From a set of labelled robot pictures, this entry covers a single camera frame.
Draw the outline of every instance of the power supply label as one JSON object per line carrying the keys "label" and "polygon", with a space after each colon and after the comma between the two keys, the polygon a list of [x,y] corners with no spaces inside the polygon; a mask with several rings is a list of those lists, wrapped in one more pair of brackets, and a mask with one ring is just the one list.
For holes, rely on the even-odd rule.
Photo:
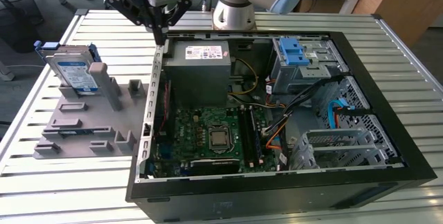
{"label": "power supply label", "polygon": [[89,73],[86,62],[58,62],[61,73],[71,86],[81,92],[94,92],[98,84]]}
{"label": "power supply label", "polygon": [[222,46],[187,46],[186,59],[223,59]]}

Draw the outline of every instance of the floor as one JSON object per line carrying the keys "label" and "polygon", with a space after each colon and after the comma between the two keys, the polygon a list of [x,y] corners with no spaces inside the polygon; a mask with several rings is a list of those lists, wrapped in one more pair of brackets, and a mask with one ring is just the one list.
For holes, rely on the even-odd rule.
{"label": "floor", "polygon": [[[67,0],[69,4],[62,6],[59,0],[35,0],[45,16],[46,22],[38,26],[39,34],[45,41],[59,41],[69,27],[73,15],[81,9],[105,9],[103,0]],[[426,67],[443,83],[443,28],[427,30],[422,39],[413,47],[413,51],[422,60]],[[7,46],[0,39],[0,60],[7,65],[45,65],[37,53],[19,54]],[[13,121],[29,95],[42,67],[21,66],[10,68],[17,75],[14,81],[0,81],[0,121]],[[0,125],[0,137],[7,131],[7,126]]]}

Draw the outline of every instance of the yellow power cable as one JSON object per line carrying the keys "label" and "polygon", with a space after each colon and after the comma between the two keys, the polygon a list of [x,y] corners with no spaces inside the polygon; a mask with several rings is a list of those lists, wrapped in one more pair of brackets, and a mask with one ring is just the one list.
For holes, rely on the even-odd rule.
{"label": "yellow power cable", "polygon": [[243,91],[243,92],[233,92],[233,93],[229,93],[229,95],[242,95],[242,94],[247,94],[250,92],[254,91],[254,89],[257,88],[257,85],[258,85],[258,76],[257,76],[257,72],[254,70],[254,68],[251,67],[251,65],[241,58],[235,58],[237,60],[242,61],[245,63],[245,65],[247,65],[247,67],[251,69],[253,73],[254,73],[254,76],[255,76],[255,83],[254,83],[254,87],[247,90],[247,91]]}

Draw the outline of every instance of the wire bundle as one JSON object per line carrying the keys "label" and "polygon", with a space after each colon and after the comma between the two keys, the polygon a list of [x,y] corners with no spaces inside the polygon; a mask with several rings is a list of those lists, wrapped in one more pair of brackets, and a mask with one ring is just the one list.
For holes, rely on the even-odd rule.
{"label": "wire bundle", "polygon": [[266,147],[267,148],[274,148],[274,149],[281,149],[279,146],[271,146],[271,142],[281,133],[283,127],[286,126],[287,120],[294,112],[294,108],[299,106],[303,102],[306,102],[317,93],[318,89],[326,85],[330,82],[334,81],[341,81],[343,79],[343,76],[333,76],[330,79],[322,79],[317,83],[314,83],[311,86],[309,86],[302,92],[294,97],[291,100],[290,104],[286,106],[282,112],[281,118],[277,120],[277,122],[265,130],[265,133],[269,133],[274,128],[279,127],[277,132],[274,133],[273,137],[270,138]]}

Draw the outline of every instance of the sticker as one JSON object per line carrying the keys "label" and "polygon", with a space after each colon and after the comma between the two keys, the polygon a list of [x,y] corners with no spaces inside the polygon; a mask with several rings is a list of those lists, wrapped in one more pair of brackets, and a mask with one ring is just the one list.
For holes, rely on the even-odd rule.
{"label": "sticker", "polygon": [[187,46],[187,60],[223,59],[222,46]]}
{"label": "sticker", "polygon": [[307,58],[318,58],[318,54],[317,53],[305,53],[305,56]]}
{"label": "sticker", "polygon": [[273,94],[273,86],[271,85],[266,85],[266,93]]}
{"label": "sticker", "polygon": [[98,84],[91,74],[86,62],[58,62],[61,73],[71,86],[82,92],[98,90]]}
{"label": "sticker", "polygon": [[286,163],[289,162],[289,159],[287,159],[286,155],[283,155],[283,153],[281,153],[279,159],[281,159],[282,163],[285,163],[285,165],[286,165]]}

